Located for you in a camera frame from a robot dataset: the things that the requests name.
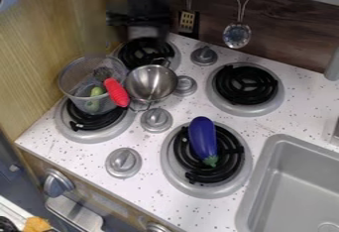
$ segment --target stainless steel bowl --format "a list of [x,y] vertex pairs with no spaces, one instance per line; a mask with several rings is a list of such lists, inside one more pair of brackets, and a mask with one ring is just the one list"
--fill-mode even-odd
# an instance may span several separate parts
[[125,88],[131,98],[140,102],[163,100],[175,91],[176,86],[174,71],[157,64],[135,68],[125,81]]

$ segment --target speckled countertop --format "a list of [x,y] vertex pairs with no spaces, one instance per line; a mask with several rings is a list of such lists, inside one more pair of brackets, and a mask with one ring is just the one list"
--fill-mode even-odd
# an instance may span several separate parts
[[[77,144],[57,131],[55,108],[52,108],[16,144],[184,231],[194,232],[236,231],[235,214],[246,186],[230,196],[212,200],[190,197],[174,188],[163,175],[160,150],[164,138],[175,127],[196,116],[206,116],[231,126],[248,143],[254,163],[268,137],[274,134],[292,135],[339,151],[330,144],[339,115],[339,83],[330,82],[316,72],[216,46],[211,47],[219,54],[218,62],[200,67],[193,64],[189,56],[204,43],[177,35],[171,35],[170,40],[178,46],[182,56],[176,73],[196,79],[198,90],[184,98],[171,96],[157,105],[173,116],[173,125],[169,130],[161,134],[145,132],[139,123],[142,114],[139,113],[133,125],[118,138],[100,144]],[[205,94],[209,73],[220,65],[236,61],[263,65],[281,78],[285,99],[278,110],[262,117],[245,118],[231,116],[212,105]],[[143,158],[139,173],[125,180],[110,176],[104,168],[107,156],[122,147],[137,150]]]

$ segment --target wooden panel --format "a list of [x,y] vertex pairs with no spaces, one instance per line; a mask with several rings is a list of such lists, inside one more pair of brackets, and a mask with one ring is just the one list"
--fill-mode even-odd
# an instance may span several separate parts
[[57,74],[83,54],[81,32],[72,0],[19,0],[0,13],[0,127],[10,140],[60,99]]
[[[143,223],[148,222],[155,222],[162,224],[166,226],[167,228],[170,228],[171,231],[176,231],[172,225],[167,223],[166,221],[159,220],[158,218],[154,217],[152,214],[147,213],[144,210],[139,210],[132,206],[131,203],[127,203],[123,201],[122,199],[118,198],[117,196],[113,196],[110,193],[107,193],[106,191],[103,191],[97,187],[93,187],[91,184],[89,184],[87,181],[84,181],[83,179],[74,176],[73,174],[66,172],[62,170],[61,168],[49,164],[42,159],[33,156],[32,154],[21,150],[22,158],[25,161],[25,164],[28,165],[28,167],[31,169],[32,172],[35,174],[35,183],[37,184],[37,187],[40,191],[43,191],[43,183],[44,179],[46,178],[46,169],[56,169],[59,172],[63,173],[65,176],[67,176],[75,185],[75,190],[71,193],[68,193],[67,196],[72,198],[74,201],[81,202],[83,205],[87,206],[90,209],[94,209],[98,214],[104,215],[110,214],[112,216],[118,217],[119,219],[123,220],[124,222],[130,224],[131,226],[135,227],[139,231],[145,231],[143,226],[140,224],[140,216],[143,216]],[[106,204],[103,204],[102,200],[101,202],[98,202],[96,199],[100,195],[102,200],[106,199]],[[110,208],[109,201],[112,201],[123,208],[126,208],[128,210],[129,216],[126,218],[125,216],[122,216],[119,212],[116,212],[113,208]]]
[[[171,0],[171,5],[177,12],[184,8],[184,0]],[[200,40],[225,46],[222,32],[236,21],[236,0],[193,0],[192,8],[200,11]],[[242,52],[311,70],[323,72],[339,46],[339,7],[333,5],[251,0],[244,22],[251,27],[253,38]]]

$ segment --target purple eggplant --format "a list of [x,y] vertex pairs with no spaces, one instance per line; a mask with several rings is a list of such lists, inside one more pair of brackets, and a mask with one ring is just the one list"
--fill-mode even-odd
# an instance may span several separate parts
[[218,162],[218,148],[214,123],[207,117],[196,117],[188,126],[188,137],[191,149],[211,167]]

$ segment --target sink basin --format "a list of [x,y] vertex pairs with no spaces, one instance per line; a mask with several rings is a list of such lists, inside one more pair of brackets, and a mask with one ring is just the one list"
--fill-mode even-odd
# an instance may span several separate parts
[[236,214],[238,232],[339,232],[339,154],[270,137]]

